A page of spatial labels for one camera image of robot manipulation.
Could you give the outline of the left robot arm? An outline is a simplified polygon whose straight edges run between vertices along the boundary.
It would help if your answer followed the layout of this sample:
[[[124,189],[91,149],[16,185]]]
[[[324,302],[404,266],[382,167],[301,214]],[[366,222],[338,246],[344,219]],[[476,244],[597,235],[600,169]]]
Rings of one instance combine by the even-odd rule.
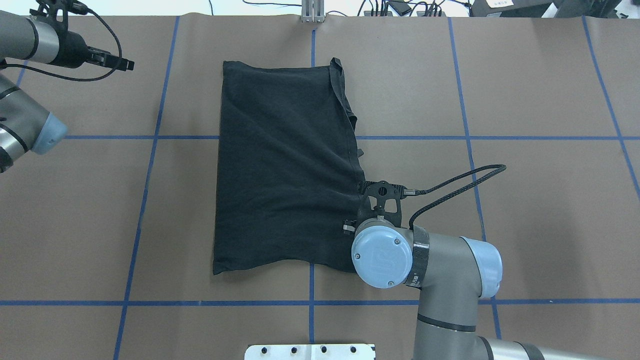
[[[94,16],[115,41],[118,52],[87,45],[82,35],[69,29],[70,15]],[[78,78],[32,67],[32,63],[77,69],[92,64],[107,69],[100,76]],[[39,0],[36,9],[22,16],[1,12],[0,166],[5,173],[27,153],[43,155],[67,136],[66,124],[25,92],[8,69],[20,69],[60,80],[89,83],[116,71],[132,71],[135,62],[123,56],[114,30],[95,10],[79,0]]]

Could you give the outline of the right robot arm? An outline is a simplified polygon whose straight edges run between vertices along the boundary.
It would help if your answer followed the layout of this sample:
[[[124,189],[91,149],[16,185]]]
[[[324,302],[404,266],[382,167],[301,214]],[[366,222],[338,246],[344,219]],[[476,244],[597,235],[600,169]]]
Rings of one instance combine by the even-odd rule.
[[[358,276],[377,289],[419,289],[414,360],[589,360],[590,356],[477,333],[480,299],[503,278],[498,249],[485,241],[396,227],[382,216],[348,221],[350,258]]]

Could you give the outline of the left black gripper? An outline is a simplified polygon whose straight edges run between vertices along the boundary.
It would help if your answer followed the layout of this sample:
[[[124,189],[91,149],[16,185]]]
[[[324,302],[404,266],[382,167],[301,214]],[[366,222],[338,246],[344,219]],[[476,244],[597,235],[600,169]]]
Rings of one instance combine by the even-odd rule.
[[[84,38],[75,32],[58,34],[58,52],[50,65],[60,68],[77,69],[88,62],[101,68],[119,71],[133,71],[135,62],[121,55],[114,55],[101,48],[87,46]]]

